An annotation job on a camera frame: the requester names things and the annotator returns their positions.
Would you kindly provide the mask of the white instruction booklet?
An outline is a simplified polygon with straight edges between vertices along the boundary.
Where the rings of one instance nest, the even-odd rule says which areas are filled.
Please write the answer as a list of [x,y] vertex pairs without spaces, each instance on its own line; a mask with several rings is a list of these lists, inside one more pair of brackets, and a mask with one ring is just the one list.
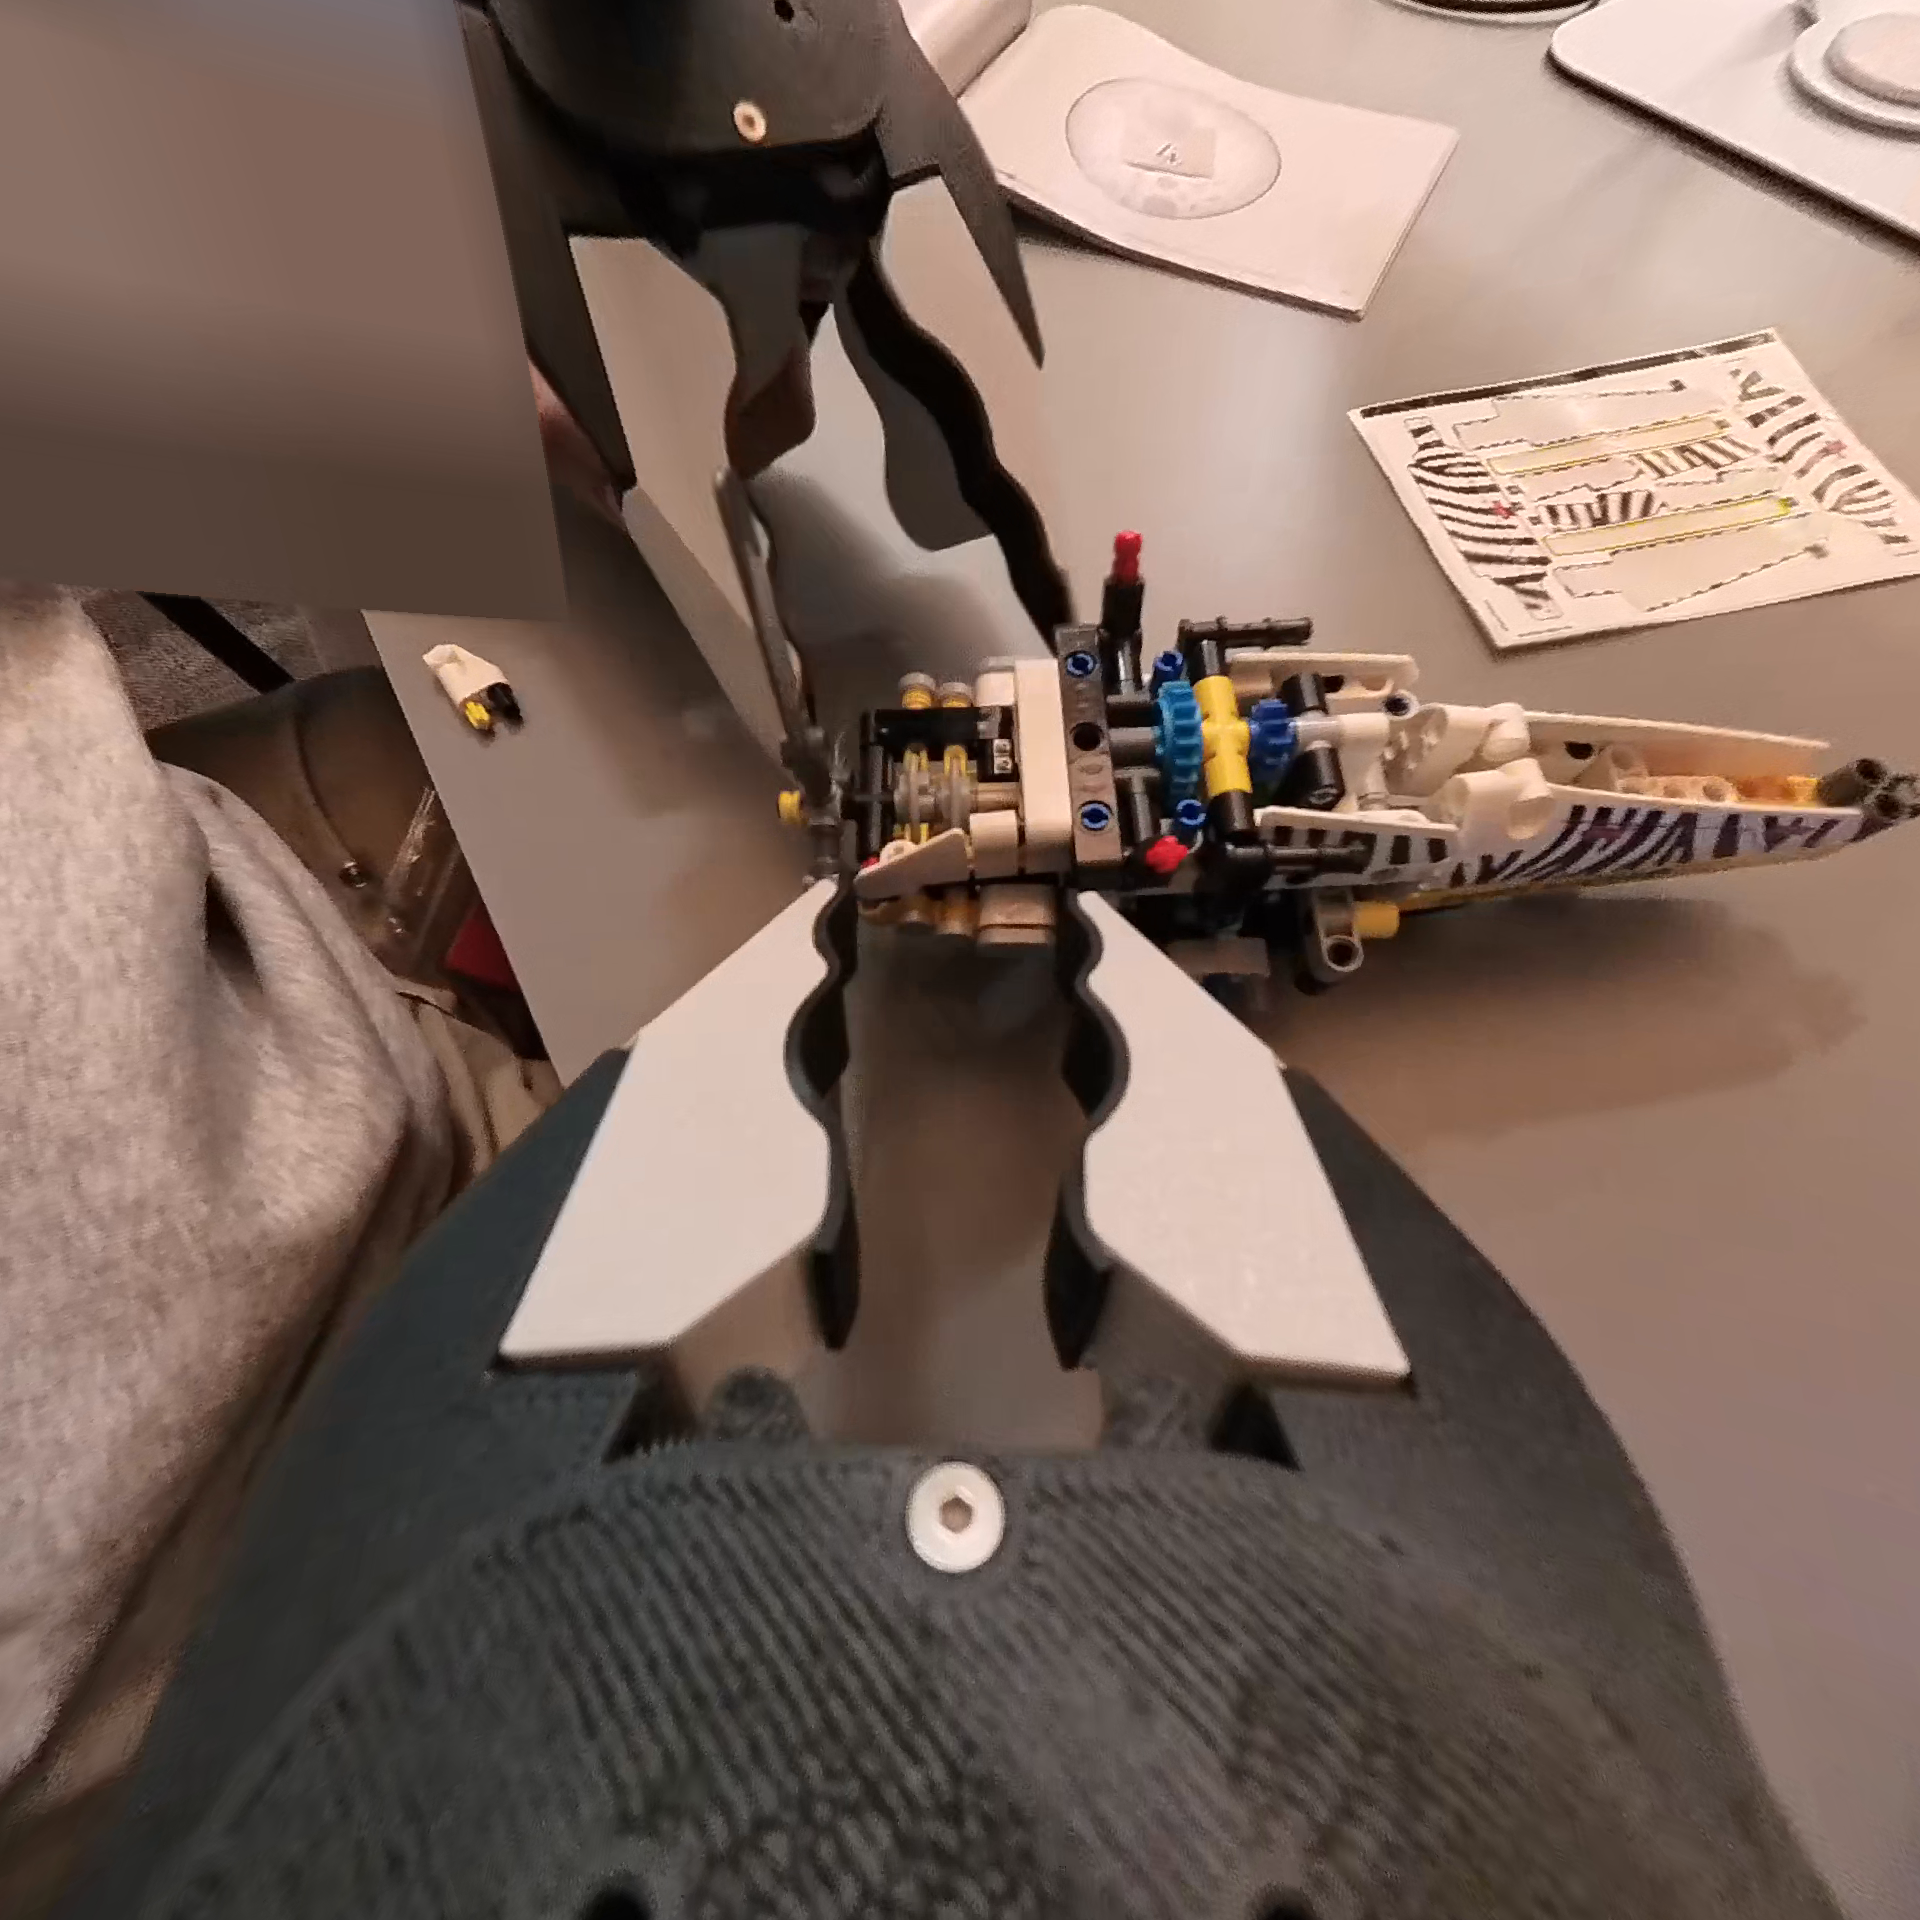
[[1360,317],[1456,131],[1319,103],[1103,7],[904,2],[1019,211],[1097,248]]

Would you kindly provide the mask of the clear plastic bag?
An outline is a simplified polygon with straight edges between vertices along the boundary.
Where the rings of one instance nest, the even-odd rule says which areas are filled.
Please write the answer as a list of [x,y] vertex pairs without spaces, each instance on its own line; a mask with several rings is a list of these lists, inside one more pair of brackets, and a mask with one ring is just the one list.
[[374,860],[354,909],[376,960],[396,979],[434,991],[473,979],[458,957],[486,918],[486,899],[432,780],[408,814],[393,853]]

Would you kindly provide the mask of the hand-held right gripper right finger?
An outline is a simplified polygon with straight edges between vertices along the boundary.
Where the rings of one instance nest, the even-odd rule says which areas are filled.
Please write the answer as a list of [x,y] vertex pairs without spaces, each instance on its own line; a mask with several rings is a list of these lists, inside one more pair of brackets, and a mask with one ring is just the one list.
[[1412,1370],[1284,1070],[1097,894],[1058,933],[1087,1131],[1050,1222],[1050,1343],[1106,1386],[1399,1392]]

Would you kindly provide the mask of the zebra-striped lego helicopter model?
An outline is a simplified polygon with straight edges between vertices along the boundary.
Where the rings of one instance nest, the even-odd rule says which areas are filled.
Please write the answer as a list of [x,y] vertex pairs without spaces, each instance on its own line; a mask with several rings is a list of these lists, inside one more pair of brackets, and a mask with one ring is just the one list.
[[1195,976],[1282,952],[1307,991],[1415,917],[1831,858],[1916,821],[1916,776],[1822,741],[1419,696],[1410,655],[1307,620],[1185,621],[1148,654],[1142,541],[1100,620],[971,680],[817,712],[737,474],[714,485],[780,722],[780,815],[873,923],[1051,944],[1070,895]]

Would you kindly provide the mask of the zebra-print sticker sheet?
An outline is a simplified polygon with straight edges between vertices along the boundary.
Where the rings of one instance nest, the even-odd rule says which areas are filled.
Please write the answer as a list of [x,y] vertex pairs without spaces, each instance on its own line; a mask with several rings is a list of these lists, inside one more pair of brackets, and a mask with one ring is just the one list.
[[1772,327],[1350,422],[1500,655],[1919,573],[1916,491]]

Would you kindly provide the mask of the white flat stand base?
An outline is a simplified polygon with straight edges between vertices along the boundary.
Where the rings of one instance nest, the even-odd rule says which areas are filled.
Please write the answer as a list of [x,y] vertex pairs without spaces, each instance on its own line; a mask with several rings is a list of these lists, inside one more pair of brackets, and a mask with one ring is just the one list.
[[1799,2],[1611,2],[1555,29],[1551,61],[1620,106],[1919,237],[1916,125],[1873,125],[1790,71]]

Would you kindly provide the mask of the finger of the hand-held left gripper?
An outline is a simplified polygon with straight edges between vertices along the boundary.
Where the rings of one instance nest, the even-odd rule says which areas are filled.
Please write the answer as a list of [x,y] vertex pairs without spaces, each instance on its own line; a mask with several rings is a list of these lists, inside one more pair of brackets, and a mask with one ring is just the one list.
[[570,248],[636,470],[622,498],[631,539],[742,722],[780,730],[716,500],[737,371],[724,311],[639,237],[576,235]]
[[969,230],[888,223],[832,315],[880,419],[900,528],[928,550],[993,539],[1036,631],[1070,624],[1042,365]]

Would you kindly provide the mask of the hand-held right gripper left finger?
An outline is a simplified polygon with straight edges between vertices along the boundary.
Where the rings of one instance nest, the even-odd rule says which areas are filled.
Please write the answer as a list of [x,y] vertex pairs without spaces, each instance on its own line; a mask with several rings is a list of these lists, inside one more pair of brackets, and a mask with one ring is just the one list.
[[817,880],[631,1043],[503,1327],[514,1371],[654,1364],[688,1411],[841,1352],[859,1243],[841,1082],[850,880]]

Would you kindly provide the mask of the white round puck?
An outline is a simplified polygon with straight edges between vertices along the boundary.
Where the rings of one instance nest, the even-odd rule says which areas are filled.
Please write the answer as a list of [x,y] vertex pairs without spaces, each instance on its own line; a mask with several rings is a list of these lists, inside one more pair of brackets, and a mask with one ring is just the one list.
[[1799,88],[1873,125],[1916,125],[1919,4],[1799,2],[1790,71]]

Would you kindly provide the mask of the person's grey hoodie torso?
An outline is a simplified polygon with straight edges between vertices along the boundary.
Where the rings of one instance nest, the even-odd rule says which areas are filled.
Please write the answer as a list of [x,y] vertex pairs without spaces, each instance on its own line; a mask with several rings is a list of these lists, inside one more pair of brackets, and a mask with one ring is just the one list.
[[467,1034],[250,805],[154,757],[74,591],[4,582],[2,668],[11,1786],[496,1143]]

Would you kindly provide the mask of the small white lego assembly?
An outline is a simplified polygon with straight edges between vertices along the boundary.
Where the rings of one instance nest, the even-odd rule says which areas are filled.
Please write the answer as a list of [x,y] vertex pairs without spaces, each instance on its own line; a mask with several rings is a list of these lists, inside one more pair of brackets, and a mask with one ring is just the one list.
[[439,643],[424,654],[424,668],[446,695],[465,727],[479,735],[518,732],[523,710],[514,685],[491,661],[460,643]]

